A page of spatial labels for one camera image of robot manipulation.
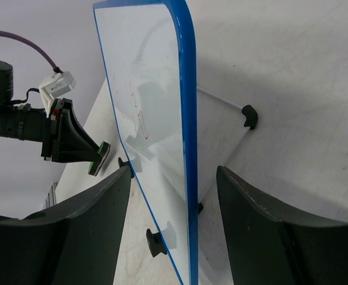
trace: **wall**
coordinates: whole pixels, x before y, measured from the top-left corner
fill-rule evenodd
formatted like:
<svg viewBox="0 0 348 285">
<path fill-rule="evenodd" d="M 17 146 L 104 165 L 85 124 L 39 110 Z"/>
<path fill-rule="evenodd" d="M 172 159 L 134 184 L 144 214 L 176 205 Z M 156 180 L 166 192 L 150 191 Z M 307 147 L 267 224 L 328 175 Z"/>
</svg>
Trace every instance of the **wall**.
<svg viewBox="0 0 348 285">
<path fill-rule="evenodd" d="M 0 0 L 0 30 L 35 42 L 77 81 L 65 97 L 74 100 L 81 124 L 104 82 L 103 62 L 93 18 L 94 0 Z M 49 64 L 33 49 L 10 39 L 0 39 L 0 60 L 14 68 L 14 99 L 23 99 L 52 73 Z M 43 107 L 31 94 L 33 107 Z M 41 143 L 0 138 L 0 214 L 24 217 L 41 208 L 63 164 L 43 161 Z"/>
</svg>

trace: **blue frame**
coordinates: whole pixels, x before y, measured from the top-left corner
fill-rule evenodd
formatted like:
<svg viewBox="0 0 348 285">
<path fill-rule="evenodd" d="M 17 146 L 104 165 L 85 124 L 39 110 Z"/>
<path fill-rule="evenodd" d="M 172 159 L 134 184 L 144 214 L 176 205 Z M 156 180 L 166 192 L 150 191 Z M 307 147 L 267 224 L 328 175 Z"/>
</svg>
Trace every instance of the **blue frame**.
<svg viewBox="0 0 348 285">
<path fill-rule="evenodd" d="M 93 12 L 96 22 L 95 10 L 101 8 L 111 7 L 125 7 L 137 5 L 152 5 L 164 4 L 168 8 L 176 30 L 178 41 L 178 59 L 179 59 L 179 78 L 181 89 L 181 111 L 182 111 L 182 140 L 184 147 L 184 168 L 186 180 L 186 201 L 188 206 L 188 252 L 189 252 L 189 281 L 190 285 L 198 284 L 198 145 L 197 145 L 197 56 L 195 47 L 195 32 L 192 24 L 190 11 L 185 0 L 108 0 L 99 2 L 93 5 Z M 100 41 L 99 29 L 97 28 L 100 48 L 102 44 Z M 119 125 L 115 115 L 116 124 L 119 131 Z M 122 147 L 126 156 L 124 143 L 121 141 Z M 154 223 L 160 232 L 154 214 L 145 197 L 140 181 L 138 181 L 143 197 L 148 206 L 149 212 L 153 217 Z M 175 263 L 173 262 L 170 250 L 166 242 L 163 241 L 165 248 L 169 254 L 171 263 L 173 264 L 176 275 L 179 281 L 183 281 L 177 271 Z"/>
</svg>

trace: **scribble on whiteboard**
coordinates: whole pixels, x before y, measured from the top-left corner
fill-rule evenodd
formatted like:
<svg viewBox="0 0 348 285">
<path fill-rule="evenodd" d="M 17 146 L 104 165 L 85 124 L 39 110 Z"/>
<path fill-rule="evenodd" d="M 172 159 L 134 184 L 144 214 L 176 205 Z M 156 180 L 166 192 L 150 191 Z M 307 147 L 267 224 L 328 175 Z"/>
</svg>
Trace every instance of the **scribble on whiteboard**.
<svg viewBox="0 0 348 285">
<path fill-rule="evenodd" d="M 140 111 L 140 112 L 138 113 L 138 121 L 140 122 L 140 127 L 141 127 L 141 130 L 142 130 L 143 135 L 144 135 L 144 137 L 145 137 L 145 140 L 147 140 L 148 137 L 149 137 L 149 134 L 148 134 L 147 131 L 146 131 L 143 111 Z"/>
</svg>

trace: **white table surface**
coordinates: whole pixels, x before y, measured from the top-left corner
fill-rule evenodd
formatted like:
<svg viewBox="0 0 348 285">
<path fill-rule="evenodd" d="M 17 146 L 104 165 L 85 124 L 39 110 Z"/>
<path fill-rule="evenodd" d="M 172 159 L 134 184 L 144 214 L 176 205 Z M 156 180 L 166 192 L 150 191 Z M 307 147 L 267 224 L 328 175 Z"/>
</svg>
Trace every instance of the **white table surface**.
<svg viewBox="0 0 348 285">
<path fill-rule="evenodd" d="M 260 116 L 257 130 L 244 138 L 227 166 L 289 204 L 348 221 L 348 1 L 187 3 L 197 40 L 198 84 L 253 105 Z M 112 144 L 113 160 L 97 178 L 86 175 L 88 163 L 68 165 L 58 201 L 112 173 L 117 157 L 125 158 L 105 90 L 85 129 L 97 143 Z M 208 162 L 223 146 L 221 156 L 232 149 L 243 119 L 218 102 L 198 98 L 200 185 L 205 185 L 216 171 Z M 231 285 L 215 185 L 203 204 L 200 284 Z M 166 256 L 151 258 L 148 227 L 154 224 L 133 182 L 115 284 L 178 283 Z"/>
</svg>

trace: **purple cable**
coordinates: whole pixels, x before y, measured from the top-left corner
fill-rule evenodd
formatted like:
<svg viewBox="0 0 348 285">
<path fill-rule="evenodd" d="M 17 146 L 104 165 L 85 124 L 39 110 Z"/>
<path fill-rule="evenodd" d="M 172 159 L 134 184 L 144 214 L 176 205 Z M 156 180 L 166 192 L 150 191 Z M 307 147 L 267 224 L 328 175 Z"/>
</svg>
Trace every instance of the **purple cable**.
<svg viewBox="0 0 348 285">
<path fill-rule="evenodd" d="M 7 31 L 0 31 L 0 37 L 7 37 L 9 39 L 13 39 L 13 40 L 18 40 L 21 43 L 24 43 L 25 45 L 30 46 L 31 48 L 35 49 L 36 51 L 38 51 L 47 61 L 48 63 L 51 65 L 51 67 L 53 68 L 53 70 L 55 72 L 60 72 L 59 67 L 56 66 L 56 64 L 54 63 L 54 61 L 50 58 L 50 56 L 47 55 L 46 52 L 44 52 L 38 45 L 36 45 L 35 43 L 32 43 L 31 41 L 25 39 L 24 37 L 18 36 L 16 34 L 12 34 L 12 33 L 8 33 Z"/>
</svg>

